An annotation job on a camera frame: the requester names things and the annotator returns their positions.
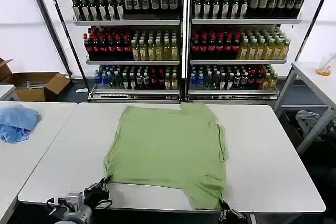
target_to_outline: bottle label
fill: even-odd
[[[259,8],[266,8],[268,0],[259,0],[258,7]]]
[[[155,60],[154,59],[154,50],[153,49],[148,49],[148,55],[149,55],[149,60]]]
[[[253,60],[253,58],[254,58],[254,54],[256,53],[256,49],[255,48],[251,48],[250,49],[250,53],[249,53],[249,55],[248,55],[248,59],[249,60]]]
[[[261,55],[263,54],[262,52],[264,51],[263,48],[259,48],[257,50],[257,53],[256,53],[256,60],[260,60],[261,59]]]
[[[117,7],[118,15],[120,20],[124,20],[124,8],[122,6]]]
[[[131,81],[131,87],[132,87],[132,89],[135,89],[135,82],[134,81]]]
[[[149,9],[149,0],[141,0],[141,5],[143,10]]]
[[[246,10],[247,10],[247,4],[242,5],[239,18],[245,18]]]
[[[212,19],[216,19],[218,16],[218,12],[219,12],[219,5],[214,5],[214,11],[212,13]]]
[[[193,52],[198,52],[199,51],[199,46],[193,46]]]
[[[223,51],[223,45],[216,46],[216,51],[217,52],[222,52]]]
[[[91,18],[90,18],[90,13],[89,13],[88,8],[85,7],[85,6],[83,6],[83,7],[82,7],[82,10],[83,10],[83,13],[84,13],[85,20],[86,20],[86,21],[90,21]]]
[[[134,57],[134,60],[139,60],[139,54],[137,50],[133,50],[133,57]]]
[[[276,0],[268,0],[267,7],[270,8],[270,9],[273,9],[273,8],[275,8],[276,4],[277,4]]]
[[[222,18],[227,18],[227,12],[229,10],[229,5],[225,4],[223,5],[223,9],[222,9]]]
[[[133,9],[133,1],[132,0],[125,0],[125,9],[132,10]]]
[[[172,58],[173,60],[178,60],[178,52],[177,52],[177,48],[172,48]]]
[[[247,53],[247,49],[246,49],[246,48],[243,48],[242,51],[240,52],[240,57],[239,57],[239,59],[240,59],[240,60],[245,60],[246,53]]]
[[[169,7],[172,10],[177,9],[177,0],[169,0]]]
[[[268,48],[267,51],[266,51],[266,55],[265,55],[265,60],[268,60],[269,57],[271,56],[272,54],[272,51],[273,51],[273,48]]]
[[[76,20],[80,20],[80,12],[79,12],[78,7],[75,7],[75,6],[74,6],[72,9],[73,9],[73,11],[74,11]]]
[[[151,0],[152,2],[152,9],[157,10],[160,8],[159,0]]]
[[[97,14],[96,8],[91,6],[90,10],[91,10],[91,13],[92,13],[93,20],[98,20],[98,14]]]
[[[106,19],[105,7],[103,7],[103,6],[99,6],[99,11],[100,11],[101,19],[102,19],[102,20],[107,20],[107,19]]]
[[[276,48],[273,55],[273,60],[279,59],[280,49]]]
[[[113,8],[113,6],[109,6],[109,7],[108,7],[108,10],[109,10],[109,14],[110,14],[110,18],[111,18],[111,20],[115,20],[115,13],[114,13],[114,8]]]
[[[133,7],[136,10],[140,10],[141,9],[140,0],[133,0]]]
[[[213,52],[215,50],[215,46],[208,46],[208,51]]]
[[[259,0],[251,0],[250,7],[251,8],[257,8],[258,7]]]
[[[295,0],[287,0],[286,8],[292,9],[294,7]]]
[[[238,5],[235,4],[232,6],[231,18],[236,18],[238,13]]]
[[[294,8],[295,9],[300,9],[302,7],[302,5],[303,5],[303,0],[296,0]]]
[[[201,14],[201,5],[195,5],[195,18],[200,19],[201,17],[199,16]]]
[[[144,49],[140,50],[140,57],[141,57],[141,60],[147,60],[146,59],[146,51]]]
[[[210,11],[210,5],[204,5],[203,18],[207,19]]]
[[[169,0],[161,0],[161,9],[167,10],[169,8]]]

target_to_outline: white wall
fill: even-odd
[[[0,57],[12,72],[66,73],[35,0],[2,0]]]

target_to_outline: floor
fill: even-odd
[[[282,82],[279,81],[278,89],[281,89]],[[76,93],[77,89],[85,88],[82,81],[73,81],[71,85],[66,87],[62,93],[58,96],[58,102],[87,102],[88,93]],[[324,104],[319,98],[301,81],[295,81],[294,84],[287,91],[287,95],[284,101],[284,105],[289,106],[286,110],[290,113],[293,108],[290,105],[314,105],[310,108],[312,111],[321,113],[325,111]],[[288,134],[294,146],[297,146],[301,138],[297,132],[293,129],[292,125],[288,122],[285,114],[280,119],[280,123]],[[327,210],[323,215],[303,215],[300,218],[293,221],[293,224],[335,224],[334,214]],[[136,222],[146,223],[216,223],[218,216],[214,214],[187,214],[187,213],[158,213],[158,212],[142,212],[142,211],[126,211],[126,210],[113,210],[108,213],[108,216],[104,216],[103,221],[97,220],[97,223],[123,223],[125,220],[131,220]],[[55,223],[57,219],[48,214],[45,206],[32,206],[19,204],[15,213],[13,214],[10,224],[29,224],[29,223]]]

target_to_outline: bottle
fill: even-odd
[[[170,10],[176,11],[178,6],[179,6],[179,4],[178,4],[177,0],[169,0],[169,8],[170,8]]]
[[[212,9],[212,19],[217,19],[219,13],[219,0],[214,0],[214,5]]]
[[[290,39],[286,39],[285,44],[282,46],[282,50],[280,52],[279,55],[279,60],[285,60],[289,51],[289,44],[290,44],[291,40]]]
[[[142,10],[145,14],[149,12],[149,0],[141,0]]]
[[[167,89],[167,90],[172,89],[172,83],[171,83],[169,73],[166,73],[166,75],[165,75],[164,84],[165,84],[165,89]]]
[[[201,0],[194,0],[194,17],[195,19],[201,18]]]
[[[252,39],[251,43],[249,46],[247,46],[247,53],[246,53],[246,58],[248,60],[254,60],[254,56],[256,54],[256,45],[257,45],[257,39]]]
[[[267,13],[266,13],[267,2],[268,0],[259,0],[258,2],[259,17],[267,16]]]
[[[238,18],[239,0],[233,0],[231,6],[231,18]]]
[[[295,0],[292,17],[297,18],[305,0]]]
[[[248,6],[248,0],[243,0],[241,3],[239,18],[245,18],[247,6]]]
[[[161,2],[161,10],[165,12],[169,9],[169,0],[160,0]]]
[[[284,15],[286,2],[287,0],[278,0],[277,9],[276,9],[276,17],[282,17]]]
[[[155,47],[156,59],[162,60],[163,59],[163,48],[162,48],[160,39],[156,39],[155,43],[156,43],[156,47]]]
[[[266,77],[264,78],[264,80],[261,81],[259,89],[267,89],[268,82],[270,81],[270,79],[271,79],[271,74],[270,73],[266,73]]]
[[[247,45],[248,45],[248,39],[244,39],[237,54],[238,60],[246,60]]]
[[[133,39],[132,40],[133,58],[134,58],[134,60],[138,61],[140,52],[139,52],[138,45],[136,43],[137,43],[137,41],[135,39]]]
[[[89,12],[89,5],[86,0],[80,0],[81,1],[81,9],[84,15],[84,18],[86,21],[91,21],[91,15]]]
[[[210,12],[210,0],[205,0],[203,5],[203,19],[207,19],[209,17]]]
[[[248,8],[248,17],[257,17],[257,7],[259,0],[250,0],[250,6]]]
[[[179,60],[179,53],[177,48],[177,42],[176,39],[172,39],[172,59],[173,60]]]
[[[228,11],[229,11],[229,0],[223,0],[222,18],[227,18]]]
[[[140,10],[142,9],[142,6],[141,6],[141,0],[133,0],[133,8],[136,12],[140,12]]]
[[[163,59],[164,60],[171,60],[172,59],[172,49],[171,49],[171,46],[169,44],[169,39],[164,39]]]
[[[148,50],[147,46],[145,45],[145,41],[140,39],[140,59],[141,60],[148,60]]]
[[[254,56],[255,60],[261,60],[261,56],[263,55],[264,52],[264,47],[265,47],[265,39],[260,39],[257,48],[256,48],[256,54]]]
[[[96,0],[89,0],[90,3],[90,12],[92,15],[92,19],[93,20],[99,20],[99,16],[98,16],[98,12],[97,10],[99,9],[97,4],[96,4]]]
[[[72,0],[72,10],[74,11],[76,20],[85,20],[84,14],[80,8],[79,0]]]
[[[277,39],[276,46],[273,50],[273,53],[270,56],[270,59],[271,60],[278,60],[281,50],[282,50],[282,39]]]
[[[108,2],[108,11],[109,11],[109,16],[110,16],[110,20],[115,20],[115,12],[114,12],[114,4],[113,4],[113,0],[107,0]]]
[[[155,49],[154,49],[154,45],[153,45],[153,40],[149,39],[148,40],[148,57],[149,60],[155,60]]]
[[[274,49],[274,39],[270,38],[268,44],[265,45],[264,52],[261,55],[262,60],[269,60]]]

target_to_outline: yellow bottle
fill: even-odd
[[[169,39],[164,39],[164,46],[163,46],[163,59],[164,60],[171,60],[172,59],[172,49],[169,45]]]
[[[286,39],[285,45],[282,46],[282,49],[280,51],[279,59],[280,60],[285,60],[289,51],[289,44],[290,44],[290,39]]]
[[[163,48],[162,48],[160,39],[156,39],[155,43],[156,43],[156,48],[155,48],[156,59],[163,60]]]
[[[252,39],[252,42],[247,46],[246,58],[248,60],[254,60],[254,55],[256,54],[257,39]]]
[[[280,55],[280,51],[282,49],[282,39],[277,39],[276,40],[276,46],[270,56],[270,59],[272,60],[278,60],[279,59],[279,55]]]
[[[261,56],[263,55],[264,52],[264,47],[265,47],[265,39],[261,38],[259,44],[257,45],[256,53],[254,56],[256,60],[261,60]]]
[[[148,60],[148,50],[147,46],[145,45],[145,41],[140,39],[140,59],[141,60]]]
[[[245,38],[237,53],[237,60],[246,60],[247,45],[248,39]]]
[[[270,38],[268,44],[265,45],[264,52],[261,55],[262,60],[269,60],[274,48],[274,39]]]

